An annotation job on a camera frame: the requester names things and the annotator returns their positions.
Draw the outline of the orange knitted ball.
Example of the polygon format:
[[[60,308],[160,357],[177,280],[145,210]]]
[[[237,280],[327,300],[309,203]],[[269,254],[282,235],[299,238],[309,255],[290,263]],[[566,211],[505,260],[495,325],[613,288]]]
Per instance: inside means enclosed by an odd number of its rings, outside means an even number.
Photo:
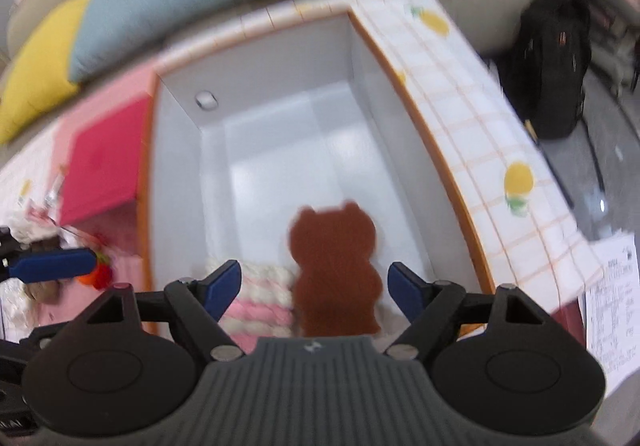
[[[102,252],[98,252],[96,254],[96,267],[91,273],[76,277],[75,281],[99,291],[110,287],[113,284],[111,258]]]

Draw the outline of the pink white knitted item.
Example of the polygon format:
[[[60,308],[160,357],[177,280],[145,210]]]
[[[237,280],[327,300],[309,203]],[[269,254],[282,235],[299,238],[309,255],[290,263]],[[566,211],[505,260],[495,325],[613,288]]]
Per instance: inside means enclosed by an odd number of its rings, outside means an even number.
[[[295,273],[277,265],[240,265],[241,288],[220,318],[220,327],[245,353],[255,350],[259,338],[291,338]]]

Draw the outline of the brown bear plush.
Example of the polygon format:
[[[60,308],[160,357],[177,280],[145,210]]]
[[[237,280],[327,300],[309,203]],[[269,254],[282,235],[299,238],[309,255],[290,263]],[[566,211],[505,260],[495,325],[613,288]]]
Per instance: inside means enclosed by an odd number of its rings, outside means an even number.
[[[380,332],[375,307],[383,283],[372,265],[375,247],[374,222],[358,203],[299,211],[288,232],[288,250],[298,267],[292,303],[302,336]]]

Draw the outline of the pink mat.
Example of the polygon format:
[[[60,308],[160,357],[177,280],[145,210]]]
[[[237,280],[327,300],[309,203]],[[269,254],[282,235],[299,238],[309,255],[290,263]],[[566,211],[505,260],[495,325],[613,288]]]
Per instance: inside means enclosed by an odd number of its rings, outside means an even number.
[[[113,110],[127,105],[141,94],[149,95],[149,110],[146,117],[142,142],[142,159],[139,174],[137,201],[131,219],[106,217],[96,224],[64,226],[60,223],[61,203],[55,221],[62,229],[69,229],[83,243],[99,249],[111,257],[113,281],[126,281],[139,291],[154,289],[153,275],[149,266],[149,160],[150,139],[153,125],[154,95],[157,90],[157,72],[153,61],[140,64],[122,76],[94,90],[74,106],[61,120],[54,136],[51,158],[51,177],[56,173],[67,174],[72,145],[78,133]]]

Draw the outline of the red lidded plastic box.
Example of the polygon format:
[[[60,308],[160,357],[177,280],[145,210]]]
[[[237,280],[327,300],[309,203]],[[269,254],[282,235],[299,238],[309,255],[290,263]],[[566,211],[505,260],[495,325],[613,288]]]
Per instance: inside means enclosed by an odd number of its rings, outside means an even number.
[[[137,201],[150,97],[141,94],[78,133],[63,183],[60,223],[131,219]]]

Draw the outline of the checked lemon tablecloth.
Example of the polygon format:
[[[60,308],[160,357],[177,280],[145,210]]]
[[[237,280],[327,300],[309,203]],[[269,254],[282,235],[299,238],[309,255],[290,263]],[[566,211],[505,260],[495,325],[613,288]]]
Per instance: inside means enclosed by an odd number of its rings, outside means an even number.
[[[468,206],[485,253],[491,292],[522,289],[548,312],[575,301],[603,275],[578,229],[558,183],[515,116],[499,84],[437,0],[286,0],[220,23],[181,40],[153,58],[155,70],[172,55],[191,61],[207,51],[254,37],[317,12],[357,12],[381,43],[394,75],[419,110]],[[55,224],[36,216],[50,176],[55,121],[1,171],[1,221],[23,236]]]

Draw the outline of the orange white storage box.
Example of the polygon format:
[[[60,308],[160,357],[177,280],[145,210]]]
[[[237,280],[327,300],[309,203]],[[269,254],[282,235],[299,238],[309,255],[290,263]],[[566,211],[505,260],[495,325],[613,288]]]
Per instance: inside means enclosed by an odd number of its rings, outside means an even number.
[[[157,72],[141,199],[150,281],[211,259],[292,267],[303,207],[352,200],[380,274],[491,292],[480,237],[431,130],[354,10],[317,12]]]

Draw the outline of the yellow cushion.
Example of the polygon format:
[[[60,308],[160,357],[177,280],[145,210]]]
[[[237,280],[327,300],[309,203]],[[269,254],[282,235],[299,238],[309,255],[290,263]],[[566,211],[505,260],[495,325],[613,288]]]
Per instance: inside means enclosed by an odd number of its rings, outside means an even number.
[[[1,92],[1,142],[66,102],[79,90],[70,58],[91,0],[66,0],[38,25],[18,52]]]

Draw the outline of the white printed paper sheet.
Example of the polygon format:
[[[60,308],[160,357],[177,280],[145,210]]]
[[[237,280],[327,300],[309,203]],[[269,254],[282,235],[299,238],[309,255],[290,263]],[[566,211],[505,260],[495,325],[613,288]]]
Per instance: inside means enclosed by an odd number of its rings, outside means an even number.
[[[604,276],[580,301],[586,347],[611,395],[639,370],[639,264],[634,235],[618,233],[594,244]]]

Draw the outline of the black backpack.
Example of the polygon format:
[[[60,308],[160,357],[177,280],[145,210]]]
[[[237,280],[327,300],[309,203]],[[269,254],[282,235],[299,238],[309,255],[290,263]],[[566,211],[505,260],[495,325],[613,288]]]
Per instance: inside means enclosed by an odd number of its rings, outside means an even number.
[[[582,118],[589,28],[582,0],[534,0],[512,48],[498,59],[504,94],[541,140],[564,139]]]

